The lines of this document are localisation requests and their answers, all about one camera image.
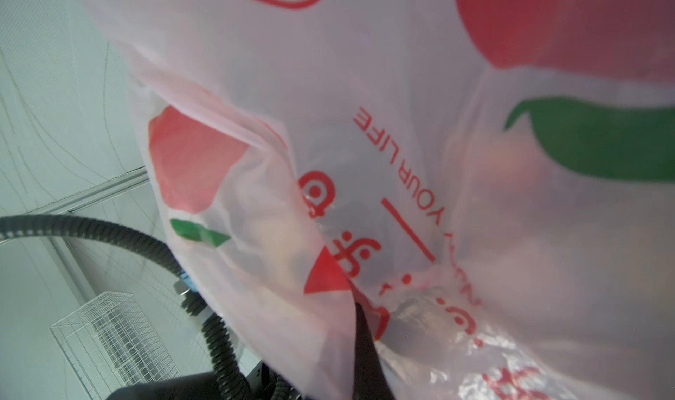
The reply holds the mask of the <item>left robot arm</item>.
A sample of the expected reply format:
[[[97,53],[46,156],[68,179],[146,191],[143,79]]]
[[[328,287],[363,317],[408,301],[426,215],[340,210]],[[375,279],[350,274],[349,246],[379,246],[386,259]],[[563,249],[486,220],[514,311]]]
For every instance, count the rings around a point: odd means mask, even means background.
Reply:
[[[128,250],[179,277],[183,268],[166,243],[136,229],[77,215],[11,215],[1,218],[1,239],[27,237],[79,238]],[[229,329],[216,313],[202,324],[221,399],[292,399],[293,388],[281,376],[274,377],[270,395],[257,395],[239,370]]]

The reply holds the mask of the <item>pink printed plastic bag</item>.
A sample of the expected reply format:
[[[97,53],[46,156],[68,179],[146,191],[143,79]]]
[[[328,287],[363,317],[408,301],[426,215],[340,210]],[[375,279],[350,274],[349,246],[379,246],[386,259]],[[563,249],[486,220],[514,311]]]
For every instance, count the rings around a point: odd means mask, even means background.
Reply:
[[[674,0],[78,0],[167,243],[302,393],[674,396]]]

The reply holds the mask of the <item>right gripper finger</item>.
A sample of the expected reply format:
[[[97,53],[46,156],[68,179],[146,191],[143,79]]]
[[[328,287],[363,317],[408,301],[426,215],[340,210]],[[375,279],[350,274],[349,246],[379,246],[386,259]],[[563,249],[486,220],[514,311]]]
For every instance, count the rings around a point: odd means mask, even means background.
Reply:
[[[362,306],[356,307],[356,338],[354,345],[353,399],[394,400],[381,368],[374,340]]]

